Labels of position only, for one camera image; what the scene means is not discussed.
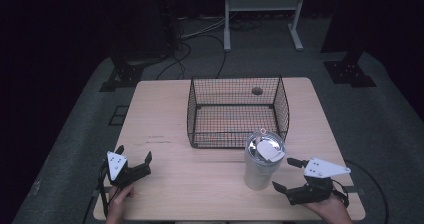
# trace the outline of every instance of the cable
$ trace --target cable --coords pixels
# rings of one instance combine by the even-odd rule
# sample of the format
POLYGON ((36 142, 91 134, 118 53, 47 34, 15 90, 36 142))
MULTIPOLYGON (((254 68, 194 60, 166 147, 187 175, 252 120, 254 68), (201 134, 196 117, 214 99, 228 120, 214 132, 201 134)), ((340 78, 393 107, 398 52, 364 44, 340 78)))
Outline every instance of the cable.
POLYGON ((82 224, 84 224, 85 221, 87 220, 88 212, 90 211, 90 207, 91 207, 91 204, 93 203, 93 200, 94 200, 94 195, 91 195, 91 199, 90 199, 90 202, 88 203, 87 209, 85 211, 85 215, 84 215, 84 219, 82 220, 82 224))
POLYGON ((262 27, 262 22, 260 20, 256 20, 259 24, 255 24, 253 21, 240 21, 235 20, 235 23, 231 23, 231 30, 236 32, 247 32, 256 28, 262 27))
MULTIPOLYGON (((215 22, 215 21, 212 21, 212 20, 222 19, 222 18, 223 18, 222 16, 211 16, 211 17, 202 16, 202 17, 194 17, 193 19, 200 20, 200 21, 205 21, 205 22, 215 22)), ((184 21, 184 20, 190 20, 190 19, 191 18, 189 18, 187 16, 184 16, 184 17, 179 17, 178 18, 178 21, 184 21)))
POLYGON ((346 194, 347 199, 349 199, 349 192, 346 190, 346 187, 345 187, 345 186, 343 186, 340 182, 338 182, 338 181, 336 181, 336 180, 333 180, 333 179, 331 179, 331 180, 332 180, 333 182, 335 182, 335 183, 339 184, 339 186, 342 188, 343 192, 346 194))
POLYGON ((108 206, 110 205, 110 202, 113 200, 113 198, 115 198, 116 194, 118 194, 118 191, 119 191, 119 190, 120 190, 119 188, 116 188, 115 193, 112 195, 112 197, 111 197, 111 198, 109 198, 109 202, 107 203, 107 205, 108 205, 108 206))
MULTIPOLYGON (((233 13, 231 16, 230 16, 230 20, 234 17, 234 16, 236 16, 238 14, 238 12, 235 12, 235 13, 233 13)), ((225 23, 225 18, 222 18, 221 20, 219 20, 218 22, 216 22, 216 23, 214 23, 214 24, 212 24, 212 25, 210 25, 210 26, 208 26, 208 27, 205 27, 205 28, 203 28, 203 29, 201 29, 200 31, 197 31, 197 32, 194 32, 194 33, 191 33, 191 34, 187 34, 187 35, 180 35, 180 38, 182 38, 182 39, 184 39, 184 38, 190 38, 190 37, 193 37, 193 36, 196 36, 196 35, 200 35, 200 34, 203 34, 203 33, 206 33, 206 32, 210 32, 210 31, 212 31, 212 30, 215 30, 215 29, 217 29, 217 28, 219 28, 219 27, 221 27, 223 24, 225 23)), ((251 25, 252 25, 252 27, 250 27, 250 28, 246 28, 246 30, 244 30, 244 31, 250 31, 250 30, 252 30, 252 29, 255 29, 255 28, 259 28, 259 27, 261 27, 262 26, 262 22, 259 22, 260 24, 259 25, 255 25, 255 24, 253 24, 253 23, 250 23, 251 25)))
POLYGON ((358 164, 356 164, 356 163, 354 163, 353 161, 350 161, 350 160, 345 159, 344 161, 353 165, 353 166, 356 166, 359 169, 361 169, 374 182, 374 184, 378 188, 378 191, 380 192, 381 197, 383 198, 383 202, 384 202, 384 208, 385 208, 385 212, 386 212, 385 217, 384 217, 384 223, 385 224, 389 223, 389 204, 387 202, 386 195, 384 194, 383 189, 381 188, 380 184, 378 184, 377 180, 362 166, 360 166, 360 165, 358 165, 358 164))
POLYGON ((183 76, 183 80, 184 80, 184 73, 185 73, 185 71, 186 71, 186 68, 185 68, 185 66, 181 63, 181 61, 184 59, 178 59, 176 56, 175 56, 175 51, 174 52, 172 52, 172 57, 174 58, 174 60, 175 61, 177 61, 178 62, 178 64, 180 65, 180 69, 181 69, 181 73, 180 73, 180 75, 178 75, 178 77, 177 77, 177 80, 179 80, 180 79, 180 76, 183 76))
POLYGON ((168 69, 168 68, 170 68, 170 67, 172 67, 173 65, 175 65, 175 64, 177 64, 177 63, 180 63, 182 60, 184 60, 185 58, 187 58, 189 55, 190 55, 190 53, 191 53, 191 47, 188 45, 188 44, 186 44, 186 43, 184 43, 184 42, 181 42, 181 44, 182 45, 185 45, 186 47, 188 47, 188 52, 187 52, 187 54, 185 54, 184 56, 183 56, 183 58, 181 58, 181 59, 178 59, 177 61, 175 61, 175 62, 173 62, 173 63, 171 63, 171 64, 169 64, 167 67, 165 67, 158 75, 157 75, 157 77, 156 77, 156 80, 159 80, 159 77, 168 69))
MULTIPOLYGON (((231 15, 230 16, 230 20, 235 16, 235 15, 237 15, 237 13, 238 12, 234 12, 234 14, 233 15, 231 15)), ((205 17, 205 18, 203 18, 202 20, 207 20, 207 19, 214 19, 214 17, 205 17)), ((217 28, 219 28, 219 27, 221 27, 223 24, 225 23, 225 18, 222 18, 221 20, 219 20, 217 23, 214 23, 214 24, 212 24, 212 25, 210 25, 210 26, 208 26, 208 27, 205 27, 205 28, 203 28, 202 30, 200 30, 200 31, 197 31, 197 32, 194 32, 194 33, 191 33, 191 34, 187 34, 187 35, 180 35, 180 38, 190 38, 190 37, 193 37, 193 36, 197 36, 197 35, 199 35, 199 34, 203 34, 203 33, 206 33, 206 32, 209 32, 209 31, 212 31, 212 30, 214 30, 214 29, 217 29, 217 28)))
MULTIPOLYGON (((211 36, 211 35, 196 35, 196 36, 193 36, 193 37, 187 38, 186 40, 190 40, 190 39, 193 39, 193 38, 199 38, 199 37, 210 37, 210 38, 213 38, 213 39, 217 40, 217 41, 221 44, 222 48, 224 48, 224 43, 221 41, 221 39, 219 39, 219 38, 218 38, 218 37, 216 37, 216 36, 211 36)), ((227 53, 224 51, 224 59, 222 60, 221 67, 219 68, 219 71, 218 71, 218 73, 216 74, 215 79, 218 79, 218 78, 219 78, 219 75, 221 74, 221 71, 222 71, 222 69, 224 68, 224 64, 225 64, 225 60, 226 60, 226 59, 227 59, 227 53)))

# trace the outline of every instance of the gray carpet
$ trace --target gray carpet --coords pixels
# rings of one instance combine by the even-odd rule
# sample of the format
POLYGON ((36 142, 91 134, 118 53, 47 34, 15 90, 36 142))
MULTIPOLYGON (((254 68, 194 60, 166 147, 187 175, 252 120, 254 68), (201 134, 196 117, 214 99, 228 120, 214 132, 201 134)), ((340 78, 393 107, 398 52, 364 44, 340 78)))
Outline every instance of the gray carpet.
MULTIPOLYGON (((344 53, 320 54, 330 19, 299 21, 305 47, 302 52, 294 49, 288 22, 263 21, 260 28, 232 32, 232 51, 226 54, 221 75, 281 74, 311 79, 343 157, 363 166, 381 185, 389 205, 389 223, 422 223, 423 122, 391 82, 384 66, 366 53, 359 65, 377 87, 333 84, 323 61, 340 60, 344 53)), ((184 33, 205 25, 210 23, 182 22, 184 33)), ((208 34, 222 40, 221 30, 208 34)), ((182 61, 184 75, 174 65, 160 79, 215 77, 224 58, 221 44, 210 37, 185 43, 191 46, 191 53, 182 61)), ((176 56, 182 57, 187 51, 182 47, 176 56)), ((173 62, 169 58, 147 67, 142 80, 156 79, 173 62)), ((109 126, 109 120, 117 106, 130 104, 134 92, 134 88, 99 92, 112 70, 112 62, 106 59, 93 73, 39 174, 38 192, 28 195, 14 223, 82 222, 101 160, 114 149, 119 137, 121 127, 109 126)), ((359 223, 383 223, 385 208, 376 185, 362 170, 350 167, 355 185, 363 190, 361 200, 367 213, 359 223)), ((86 223, 99 221, 89 215, 86 223)))

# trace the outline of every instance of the hand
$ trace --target hand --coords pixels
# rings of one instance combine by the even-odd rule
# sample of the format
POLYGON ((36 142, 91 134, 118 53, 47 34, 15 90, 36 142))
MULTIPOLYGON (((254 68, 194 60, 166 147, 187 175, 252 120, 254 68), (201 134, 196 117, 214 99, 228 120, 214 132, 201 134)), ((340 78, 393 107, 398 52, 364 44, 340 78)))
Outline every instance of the hand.
POLYGON ((353 223, 342 200, 334 194, 322 202, 305 203, 303 206, 318 214, 328 224, 353 223))
POLYGON ((107 214, 107 224, 121 223, 125 213, 125 198, 134 196, 134 183, 120 190, 112 186, 109 191, 109 212, 107 214))

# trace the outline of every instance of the black cable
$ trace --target black cable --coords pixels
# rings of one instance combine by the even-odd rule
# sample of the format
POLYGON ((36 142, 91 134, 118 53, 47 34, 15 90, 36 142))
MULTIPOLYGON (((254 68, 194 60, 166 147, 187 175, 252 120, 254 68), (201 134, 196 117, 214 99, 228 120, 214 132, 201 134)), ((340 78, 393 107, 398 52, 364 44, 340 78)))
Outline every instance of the black cable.
POLYGON ((94 192, 98 192, 99 189, 100 189, 100 181, 103 180, 103 175, 105 175, 104 171, 105 171, 106 167, 107 167, 106 160, 103 160, 102 166, 100 167, 100 170, 99 170, 99 177, 97 179, 97 186, 91 194, 91 199, 88 203, 87 209, 85 210, 84 219, 82 220, 82 224, 84 224, 87 220, 88 212, 90 211, 91 204, 93 203, 93 200, 94 200, 94 197, 95 197, 94 192))
POLYGON ((380 192, 381 197, 383 198, 383 202, 384 202, 384 209, 385 209, 385 212, 386 212, 385 217, 384 217, 384 223, 385 224, 389 223, 389 204, 387 202, 386 195, 384 194, 383 189, 381 188, 380 184, 378 184, 377 180, 362 166, 360 166, 357 163, 350 161, 350 160, 344 160, 344 161, 353 165, 353 166, 356 166, 359 169, 361 169, 374 182, 374 184, 377 187, 378 191, 380 192))
POLYGON ((183 76, 183 80, 184 80, 184 73, 185 73, 185 71, 186 71, 186 68, 185 68, 185 66, 181 63, 181 61, 182 60, 180 60, 180 59, 178 59, 176 56, 175 56, 175 51, 172 53, 172 57, 174 58, 174 60, 175 61, 177 61, 178 62, 178 64, 180 65, 180 69, 181 69, 181 73, 180 73, 180 75, 178 75, 178 77, 177 77, 177 80, 179 80, 180 79, 180 76, 183 76))
MULTIPOLYGON (((236 14, 237 14, 238 12, 236 12, 236 13, 234 13, 231 17, 230 17, 230 19, 232 19, 236 14)), ((181 19, 181 21, 182 20, 189 20, 190 18, 182 18, 181 19)), ((196 18, 193 18, 194 20, 201 20, 201 21, 206 21, 206 22, 214 22, 214 24, 212 25, 212 26, 209 26, 209 27, 206 27, 205 29, 203 29, 203 30, 201 30, 201 31, 199 31, 199 33, 197 33, 197 34, 193 34, 193 35, 191 35, 190 34, 190 36, 189 37, 192 37, 192 36, 197 36, 197 35, 200 35, 200 34, 203 34, 203 33, 206 33, 206 32, 211 32, 212 30, 215 30, 215 29, 218 29, 218 28, 220 28, 220 27, 222 27, 223 25, 224 25, 224 17, 215 17, 215 18, 211 18, 211 19, 221 19, 220 21, 218 21, 218 22, 215 22, 215 21, 209 21, 208 19, 205 19, 205 18, 201 18, 201 17, 196 17, 196 18)))
POLYGON ((342 188, 343 192, 346 194, 347 199, 349 199, 349 192, 346 190, 346 187, 345 187, 345 186, 343 186, 340 182, 338 182, 338 181, 336 181, 336 180, 333 180, 333 179, 331 179, 331 180, 332 180, 333 182, 335 182, 335 183, 339 184, 339 186, 342 188))
POLYGON ((262 27, 262 21, 256 20, 259 24, 255 24, 254 21, 242 21, 242 20, 235 20, 235 22, 231 23, 230 28, 231 31, 235 32, 248 32, 252 31, 253 29, 257 29, 262 27))
POLYGON ((184 55, 183 56, 183 58, 181 58, 181 59, 178 59, 177 61, 175 61, 175 62, 173 62, 173 63, 171 63, 171 64, 169 64, 167 67, 165 67, 158 75, 157 75, 157 77, 156 77, 156 80, 159 80, 159 77, 168 69, 168 68, 170 68, 170 67, 172 67, 173 65, 175 65, 175 64, 177 64, 177 63, 179 63, 179 62, 181 62, 182 60, 184 60, 185 58, 187 58, 189 55, 190 55, 190 53, 191 53, 191 47, 188 45, 188 44, 186 44, 186 43, 184 43, 184 42, 181 42, 181 44, 182 45, 185 45, 186 47, 188 47, 188 52, 187 52, 187 54, 186 55, 184 55))
MULTIPOLYGON (((217 41, 221 44, 222 49, 224 49, 224 43, 221 41, 221 39, 219 39, 219 38, 218 38, 218 37, 216 37, 216 36, 204 35, 204 34, 203 34, 203 35, 195 35, 195 36, 192 36, 192 37, 188 37, 188 38, 185 38, 184 40, 190 40, 190 39, 199 38, 199 37, 210 37, 210 38, 213 38, 213 39, 217 40, 217 41)), ((218 73, 216 74, 215 79, 218 79, 219 75, 221 74, 221 71, 222 71, 222 69, 224 68, 224 64, 225 64, 225 60, 226 60, 226 59, 227 59, 227 53, 224 51, 224 59, 222 60, 221 67, 219 68, 219 71, 218 71, 218 73)))
POLYGON ((216 23, 217 19, 218 21, 222 20, 224 17, 222 16, 216 16, 216 17, 210 17, 210 18, 204 18, 204 17, 194 17, 194 20, 197 21, 204 21, 204 22, 211 22, 211 23, 216 23))
POLYGON ((110 202, 113 200, 113 198, 115 198, 116 194, 118 194, 118 191, 120 190, 120 188, 116 188, 115 193, 112 195, 112 197, 109 197, 109 202, 107 203, 107 205, 110 205, 110 202))

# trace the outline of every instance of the shelf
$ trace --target shelf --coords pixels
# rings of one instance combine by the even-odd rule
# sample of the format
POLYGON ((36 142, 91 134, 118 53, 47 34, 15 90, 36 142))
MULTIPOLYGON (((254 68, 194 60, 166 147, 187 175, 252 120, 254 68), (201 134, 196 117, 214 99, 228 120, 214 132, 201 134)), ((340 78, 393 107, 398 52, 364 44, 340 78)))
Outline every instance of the shelf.
POLYGON ((298 0, 229 0, 229 11, 296 10, 298 0))

